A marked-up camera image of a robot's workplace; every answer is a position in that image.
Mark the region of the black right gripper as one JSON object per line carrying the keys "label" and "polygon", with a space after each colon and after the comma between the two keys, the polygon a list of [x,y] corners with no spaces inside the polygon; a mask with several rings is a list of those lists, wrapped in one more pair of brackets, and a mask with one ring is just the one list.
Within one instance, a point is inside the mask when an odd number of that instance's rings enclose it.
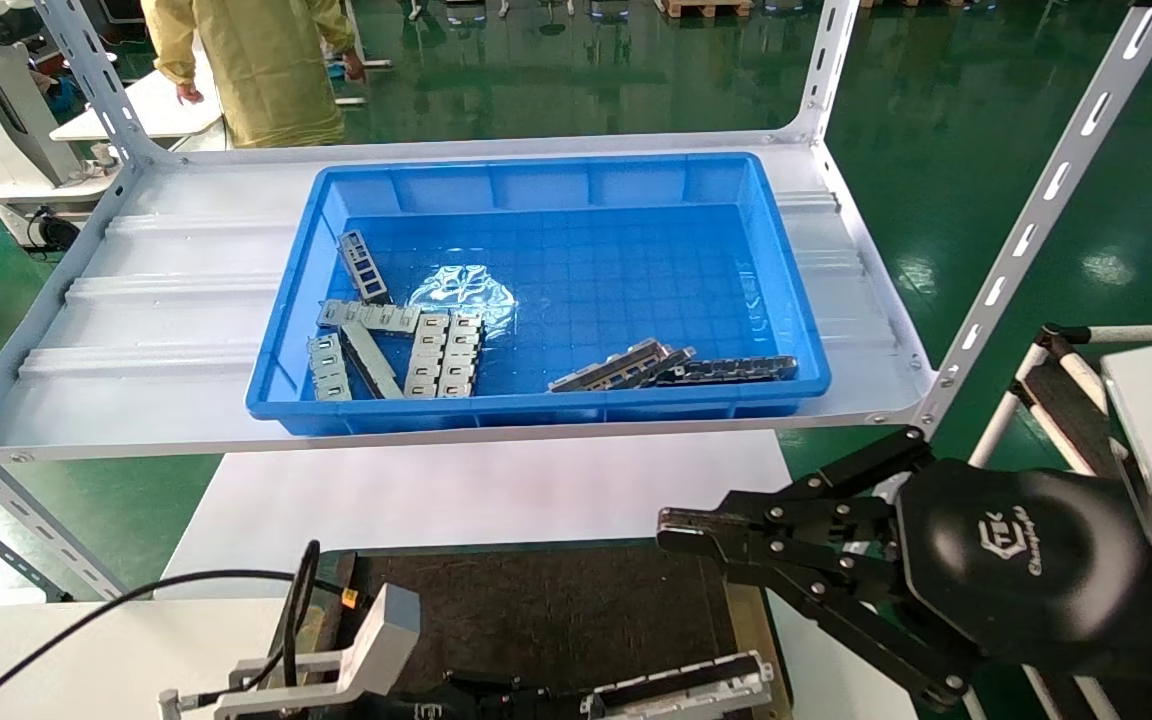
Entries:
{"label": "black right gripper", "polygon": [[[1152,562],[1124,488],[1049,469],[933,460],[923,430],[892,430],[783,488],[732,491],[712,510],[660,510],[658,544],[714,559],[733,583],[781,597],[932,708],[961,702],[963,667],[803,564],[799,550],[836,562],[836,552],[810,544],[886,544],[897,518],[911,597],[980,655],[1064,670],[1114,659],[1115,626]],[[914,475],[895,502],[879,495],[879,484],[902,473]]]}

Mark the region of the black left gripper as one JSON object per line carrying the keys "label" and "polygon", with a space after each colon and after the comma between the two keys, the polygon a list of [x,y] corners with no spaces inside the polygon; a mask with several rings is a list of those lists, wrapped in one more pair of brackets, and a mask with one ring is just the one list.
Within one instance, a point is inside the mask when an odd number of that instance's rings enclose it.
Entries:
{"label": "black left gripper", "polygon": [[392,694],[387,719],[541,719],[545,714],[600,714],[593,688],[525,687],[486,692],[482,687],[444,683],[429,691]]}

